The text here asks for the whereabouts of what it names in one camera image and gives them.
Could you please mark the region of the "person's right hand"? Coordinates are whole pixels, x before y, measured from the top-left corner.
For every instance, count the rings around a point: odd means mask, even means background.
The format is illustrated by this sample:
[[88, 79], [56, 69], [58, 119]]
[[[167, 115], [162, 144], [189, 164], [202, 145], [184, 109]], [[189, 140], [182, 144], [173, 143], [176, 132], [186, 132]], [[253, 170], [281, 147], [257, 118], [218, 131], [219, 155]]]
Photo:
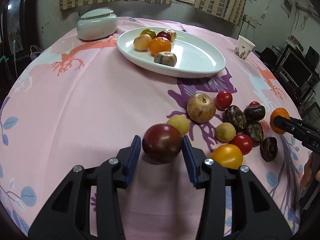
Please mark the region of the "person's right hand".
[[320, 181], [319, 171], [313, 172], [313, 170], [312, 170], [312, 161], [313, 161], [314, 155], [315, 155], [315, 153], [313, 153], [313, 152], [310, 154], [309, 159], [304, 166], [304, 174], [303, 174], [301, 182], [300, 182], [300, 187], [302, 190], [306, 189], [307, 184], [310, 181], [312, 181], [313, 176], [315, 176], [317, 181]]

